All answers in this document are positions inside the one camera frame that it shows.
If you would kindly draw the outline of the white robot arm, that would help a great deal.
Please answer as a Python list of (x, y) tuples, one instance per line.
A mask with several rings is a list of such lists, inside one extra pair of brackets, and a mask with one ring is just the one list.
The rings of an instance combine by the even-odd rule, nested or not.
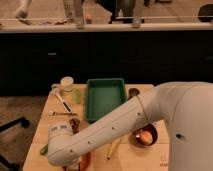
[(80, 156), (153, 122), (169, 135), (168, 171), (213, 171), (213, 83), (168, 82), (139, 94), (77, 134), (67, 122), (49, 128), (48, 162)]

